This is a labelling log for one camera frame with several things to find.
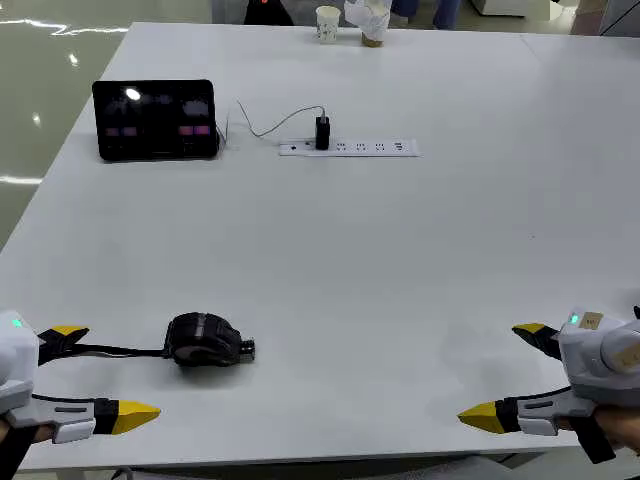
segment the black cable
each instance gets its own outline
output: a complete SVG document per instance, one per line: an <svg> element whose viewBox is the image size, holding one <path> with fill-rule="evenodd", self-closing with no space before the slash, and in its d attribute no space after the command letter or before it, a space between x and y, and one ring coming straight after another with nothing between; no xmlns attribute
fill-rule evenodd
<svg viewBox="0 0 640 480"><path fill-rule="evenodd" d="M107 355L117 355L125 357L162 357L163 350L141 350L138 348L112 347L110 345L84 345L76 344L69 350L71 355L82 355L91 353L106 353Z"/></svg>
<svg viewBox="0 0 640 480"><path fill-rule="evenodd" d="M607 28L605 28L604 31L600 34L600 36L603 36L605 33L607 33L609 30L611 30L613 27L615 27L620 22L620 20L622 20L627 15L629 15L631 10L636 8L638 5L640 5L640 0L638 0L633 5L631 5L631 7L629 7L629 9L626 12L624 12L622 15L620 15L615 22L613 22L611 25L609 25Z"/></svg>

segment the tape measure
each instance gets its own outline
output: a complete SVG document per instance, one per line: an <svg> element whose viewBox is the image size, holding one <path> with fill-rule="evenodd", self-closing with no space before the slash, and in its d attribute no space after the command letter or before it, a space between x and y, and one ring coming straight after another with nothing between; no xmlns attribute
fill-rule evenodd
<svg viewBox="0 0 640 480"><path fill-rule="evenodd" d="M169 323L164 348L159 350L77 343L88 332L86 327L58 326L41 333L38 335L38 364L58 358L92 355L110 358L173 358L178 365L188 367L228 367L241 361L253 360L256 351L253 340L243 340L240 332L227 320L211 313L192 312L175 317Z"/></svg>

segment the power adapter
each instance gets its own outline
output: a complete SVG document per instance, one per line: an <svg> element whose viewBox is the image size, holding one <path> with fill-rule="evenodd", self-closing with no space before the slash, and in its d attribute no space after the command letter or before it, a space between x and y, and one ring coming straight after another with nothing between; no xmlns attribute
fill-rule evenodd
<svg viewBox="0 0 640 480"><path fill-rule="evenodd" d="M328 150L329 149L329 134L331 132L331 125L329 124L329 117L322 112L322 116L316 117L316 150Z"/></svg>

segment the white power strip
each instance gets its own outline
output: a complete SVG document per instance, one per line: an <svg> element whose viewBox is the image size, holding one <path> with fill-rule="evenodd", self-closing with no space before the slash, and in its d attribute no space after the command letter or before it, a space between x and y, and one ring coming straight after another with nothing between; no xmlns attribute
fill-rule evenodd
<svg viewBox="0 0 640 480"><path fill-rule="evenodd" d="M328 150L316 150L315 140L295 140L280 144L280 155L303 157L419 157L415 140L331 139Z"/></svg>

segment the paper cup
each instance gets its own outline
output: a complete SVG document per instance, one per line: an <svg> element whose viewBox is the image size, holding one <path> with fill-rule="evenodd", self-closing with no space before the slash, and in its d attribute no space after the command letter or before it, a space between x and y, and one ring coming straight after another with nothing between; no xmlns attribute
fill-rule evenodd
<svg viewBox="0 0 640 480"><path fill-rule="evenodd" d="M336 41L340 13L342 12L336 7L328 5L316 8L318 40L320 40L320 43L333 43Z"/></svg>

